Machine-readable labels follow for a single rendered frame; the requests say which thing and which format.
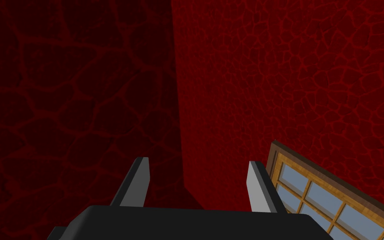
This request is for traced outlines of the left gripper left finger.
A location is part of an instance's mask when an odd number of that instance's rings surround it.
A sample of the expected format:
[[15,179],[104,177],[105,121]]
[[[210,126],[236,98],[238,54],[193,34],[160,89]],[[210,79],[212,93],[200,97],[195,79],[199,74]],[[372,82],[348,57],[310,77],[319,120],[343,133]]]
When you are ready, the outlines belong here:
[[120,185],[111,206],[143,207],[150,183],[150,165],[148,157],[137,157],[122,184]]

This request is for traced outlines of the wooden framed window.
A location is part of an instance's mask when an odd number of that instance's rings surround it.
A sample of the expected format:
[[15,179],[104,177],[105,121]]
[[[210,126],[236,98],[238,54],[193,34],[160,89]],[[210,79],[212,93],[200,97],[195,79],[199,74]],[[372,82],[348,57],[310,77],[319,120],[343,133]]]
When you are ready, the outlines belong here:
[[289,213],[312,217],[334,240],[384,240],[384,205],[284,144],[266,170]]

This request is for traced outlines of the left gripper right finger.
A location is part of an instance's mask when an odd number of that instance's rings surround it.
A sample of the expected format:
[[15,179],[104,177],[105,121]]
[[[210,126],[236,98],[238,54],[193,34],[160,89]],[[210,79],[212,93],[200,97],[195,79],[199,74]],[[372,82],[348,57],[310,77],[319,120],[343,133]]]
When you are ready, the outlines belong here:
[[246,185],[253,212],[287,213],[262,162],[249,162]]

